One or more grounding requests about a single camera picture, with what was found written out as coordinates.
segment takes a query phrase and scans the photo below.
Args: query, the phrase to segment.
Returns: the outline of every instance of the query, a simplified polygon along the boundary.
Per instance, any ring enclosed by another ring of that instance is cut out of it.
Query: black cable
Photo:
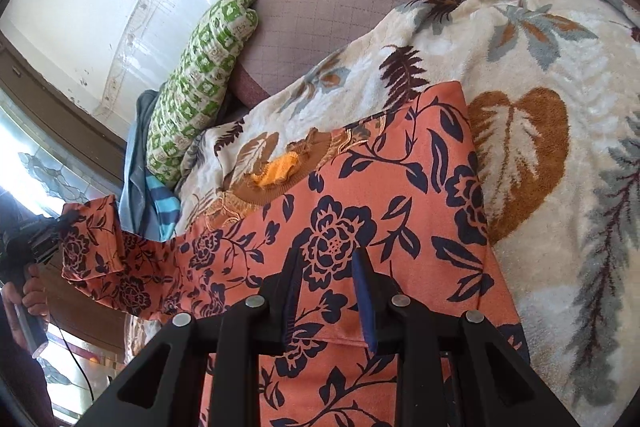
[[[86,384],[89,386],[89,394],[91,395],[91,401],[94,402],[95,401],[94,390],[91,387],[91,384],[89,383],[89,378],[87,378],[87,375],[84,372],[84,369],[82,369],[80,363],[78,362],[78,360],[76,359],[76,356],[74,355],[74,352],[71,350],[71,347],[69,346],[68,342],[66,341],[65,334],[62,332],[62,328],[60,328],[60,326],[58,325],[58,321],[55,320],[53,315],[49,314],[49,316],[51,317],[51,320],[56,325],[56,327],[60,330],[60,336],[62,337],[62,340],[65,343],[66,349],[68,349],[69,354],[71,355],[71,358],[74,359],[74,362],[78,366],[78,369],[80,370],[80,373],[82,373],[82,376],[84,377],[84,380],[86,381]]]

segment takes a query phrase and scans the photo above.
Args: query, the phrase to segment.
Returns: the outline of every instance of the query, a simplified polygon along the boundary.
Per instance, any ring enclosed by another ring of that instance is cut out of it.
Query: shirt sleeve
[[[158,243],[124,232],[113,195],[85,204],[61,238],[62,276],[93,300],[144,319],[165,319],[163,301],[180,285],[176,239]]]

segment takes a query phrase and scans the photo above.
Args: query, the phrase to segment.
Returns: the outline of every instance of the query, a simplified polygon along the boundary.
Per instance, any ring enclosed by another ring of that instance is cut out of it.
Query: fleece blanket
[[[238,180],[310,129],[334,130],[457,79],[490,239],[531,363],[578,422],[610,427],[640,384],[634,4],[415,0],[398,7],[243,120],[194,142],[182,163],[177,232],[227,204],[232,211],[223,214],[238,219],[255,210],[234,195]],[[455,132],[444,110],[441,119]]]

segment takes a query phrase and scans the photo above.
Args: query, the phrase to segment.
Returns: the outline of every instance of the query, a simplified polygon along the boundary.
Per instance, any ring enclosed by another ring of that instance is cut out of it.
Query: hand
[[[14,304],[23,304],[31,315],[41,316],[47,322],[49,321],[49,305],[47,304],[47,291],[44,287],[42,279],[40,279],[40,271],[36,264],[32,264],[28,271],[31,275],[22,293],[24,297],[20,297],[13,283],[7,283],[2,287],[2,302],[4,302],[4,311],[6,318],[11,327],[14,341],[23,349],[27,348],[27,340],[24,338],[22,328],[18,322],[18,316],[15,314]]]

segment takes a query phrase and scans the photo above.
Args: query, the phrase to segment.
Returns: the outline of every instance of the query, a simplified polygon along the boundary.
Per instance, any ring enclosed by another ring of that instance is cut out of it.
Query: pink pillow
[[[411,0],[257,0],[260,23],[231,75],[248,107],[275,94]]]

